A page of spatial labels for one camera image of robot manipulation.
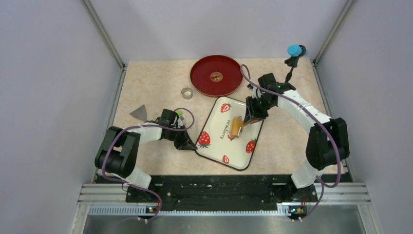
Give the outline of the wooden dough roller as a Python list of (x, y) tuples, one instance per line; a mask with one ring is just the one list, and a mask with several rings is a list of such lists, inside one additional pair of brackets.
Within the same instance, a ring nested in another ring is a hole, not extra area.
[(240, 128), (240, 127), (243, 128), (243, 119), (242, 119), (242, 117), (241, 116), (234, 117), (232, 122), (231, 122), (231, 126), (230, 126), (229, 130), (232, 129), (232, 128)]

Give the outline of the blue microphone on stand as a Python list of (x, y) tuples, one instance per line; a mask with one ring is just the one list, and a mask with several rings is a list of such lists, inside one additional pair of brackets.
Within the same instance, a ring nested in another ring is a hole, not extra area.
[(287, 53), (289, 54), (290, 58), (286, 59), (284, 63), (288, 67), (290, 67), (290, 71), (287, 73), (285, 77), (286, 83), (288, 83), (291, 80), (293, 71), (298, 66), (299, 59), (306, 56), (308, 54), (308, 50), (304, 45), (293, 44), (288, 46)]

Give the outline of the strawberry print rectangular tray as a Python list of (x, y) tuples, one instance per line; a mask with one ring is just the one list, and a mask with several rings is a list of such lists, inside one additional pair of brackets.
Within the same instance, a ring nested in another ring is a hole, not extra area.
[(244, 117), (246, 104), (242, 101), (219, 97), (197, 139), (196, 154), (237, 171), (246, 170), (257, 145), (263, 122), (241, 129), (238, 138), (229, 135), (234, 117)]

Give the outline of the white dough lump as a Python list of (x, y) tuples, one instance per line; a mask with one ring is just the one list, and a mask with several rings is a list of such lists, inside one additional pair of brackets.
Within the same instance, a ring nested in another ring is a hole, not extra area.
[(229, 139), (238, 138), (242, 131), (243, 131), (243, 129), (241, 127), (240, 128), (232, 128), (227, 132), (228, 138)]

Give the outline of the red round lacquer plate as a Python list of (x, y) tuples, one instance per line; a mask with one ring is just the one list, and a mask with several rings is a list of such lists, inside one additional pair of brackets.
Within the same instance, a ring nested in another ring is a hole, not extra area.
[(189, 76), (193, 87), (208, 97), (227, 96), (235, 92), (243, 81), (240, 64), (223, 55), (198, 60)]

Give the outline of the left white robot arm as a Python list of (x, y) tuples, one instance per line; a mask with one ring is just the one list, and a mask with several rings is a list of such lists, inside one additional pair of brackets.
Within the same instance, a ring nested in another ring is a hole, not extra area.
[(151, 183), (151, 176), (136, 166), (140, 145), (151, 141), (172, 141), (177, 150), (195, 151), (196, 144), (190, 139), (187, 127), (176, 111), (163, 109), (155, 121), (125, 129), (111, 126), (96, 154), (94, 165), (102, 175), (110, 173), (116, 182), (126, 183), (137, 188), (137, 194), (144, 201), (151, 201), (156, 196), (156, 188)]

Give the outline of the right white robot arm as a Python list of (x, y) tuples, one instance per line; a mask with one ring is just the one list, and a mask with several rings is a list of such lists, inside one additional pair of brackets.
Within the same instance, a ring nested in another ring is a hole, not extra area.
[(268, 111), (278, 107), (293, 117), (308, 134), (305, 148), (306, 161), (290, 176), (286, 196), (298, 201), (305, 195), (305, 188), (320, 179), (325, 170), (339, 166), (349, 154), (347, 124), (342, 118), (332, 118), (306, 101), (290, 83), (280, 83), (275, 76), (265, 74), (253, 83), (248, 76), (252, 95), (246, 98), (243, 124), (265, 120)]

